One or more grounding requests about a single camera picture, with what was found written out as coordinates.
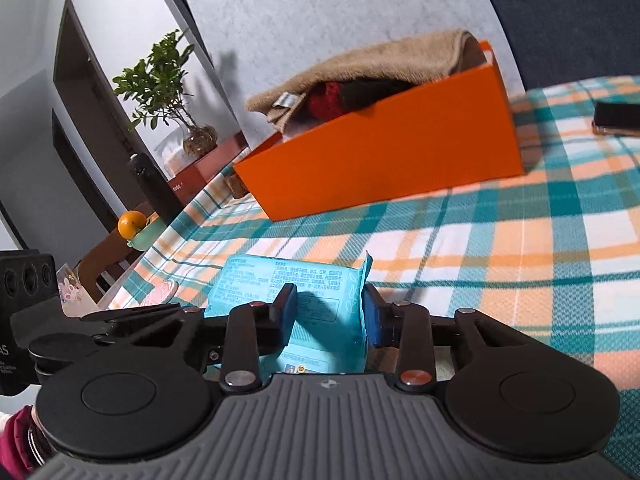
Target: orange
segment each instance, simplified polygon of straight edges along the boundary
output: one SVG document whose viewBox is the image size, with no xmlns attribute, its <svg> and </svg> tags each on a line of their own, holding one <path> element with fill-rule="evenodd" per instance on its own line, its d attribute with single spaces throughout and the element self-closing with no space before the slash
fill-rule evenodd
<svg viewBox="0 0 640 480">
<path fill-rule="evenodd" d="M 127 211 L 118 220 L 118 232 L 125 240 L 131 240 L 146 227 L 146 216 L 140 211 Z"/>
</svg>

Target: chair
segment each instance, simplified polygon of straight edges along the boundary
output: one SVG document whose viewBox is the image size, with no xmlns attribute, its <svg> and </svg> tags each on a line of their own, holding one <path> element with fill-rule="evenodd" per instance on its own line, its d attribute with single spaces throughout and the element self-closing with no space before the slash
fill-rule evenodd
<svg viewBox="0 0 640 480">
<path fill-rule="evenodd" d="M 140 204 L 136 211 L 140 211 L 149 217 L 153 212 L 153 208 L 148 202 L 145 202 Z M 102 277 L 102 273 L 106 272 L 115 281 L 125 272 L 120 263 L 127 262 L 131 265 L 138 259 L 140 254 L 142 254 L 140 251 L 127 245 L 127 241 L 120 236 L 116 228 L 82 258 L 78 265 L 78 279 L 92 300 L 98 303 L 103 296 L 100 288 L 98 288 L 98 282 L 100 282 L 101 286 L 106 286 L 106 280 Z"/>
</svg>

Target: plaid tablecloth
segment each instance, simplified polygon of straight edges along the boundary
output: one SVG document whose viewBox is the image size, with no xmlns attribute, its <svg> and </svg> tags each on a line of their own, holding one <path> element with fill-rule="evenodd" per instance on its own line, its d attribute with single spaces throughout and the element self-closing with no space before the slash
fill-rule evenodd
<svg viewBox="0 0 640 480">
<path fill-rule="evenodd" d="M 176 300 L 202 306 L 232 254 L 357 267 L 369 251 L 385 299 L 435 315 L 479 308 L 607 374 L 622 401 L 607 454 L 640 475 L 640 139 L 591 133 L 603 98 L 640 102 L 640 77 L 513 100 L 522 177 L 273 223 L 250 195 L 230 199 L 219 176 L 111 308 L 137 305 L 165 279 L 180 282 Z"/>
</svg>

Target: black circular cover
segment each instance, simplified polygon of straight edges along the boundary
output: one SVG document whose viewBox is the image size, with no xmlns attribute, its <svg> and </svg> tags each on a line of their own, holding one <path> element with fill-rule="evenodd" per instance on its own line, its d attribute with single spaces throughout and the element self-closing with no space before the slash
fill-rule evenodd
<svg viewBox="0 0 640 480">
<path fill-rule="evenodd" d="M 471 439 L 532 462 L 601 449 L 620 411 L 603 374 L 542 344 L 487 348 L 449 381 L 445 405 Z"/>
<path fill-rule="evenodd" d="M 171 352 L 121 346 L 53 374 L 36 405 L 57 449 L 95 460 L 139 460 L 187 439 L 212 401 L 202 376 Z"/>
</svg>

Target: beige towel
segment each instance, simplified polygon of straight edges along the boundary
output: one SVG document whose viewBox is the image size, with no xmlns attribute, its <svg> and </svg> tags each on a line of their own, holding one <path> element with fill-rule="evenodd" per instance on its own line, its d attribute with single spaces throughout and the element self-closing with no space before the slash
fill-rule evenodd
<svg viewBox="0 0 640 480">
<path fill-rule="evenodd" d="M 317 83 L 388 78 L 422 84 L 484 62 L 484 53 L 471 33 L 461 28 L 442 30 L 416 38 L 357 48 L 334 56 L 275 88 L 250 97 L 246 109 L 268 115 L 268 120 L 283 131 L 286 121 L 304 102 L 306 92 Z M 291 107 L 274 107 L 274 102 L 284 92 L 299 97 Z"/>
</svg>

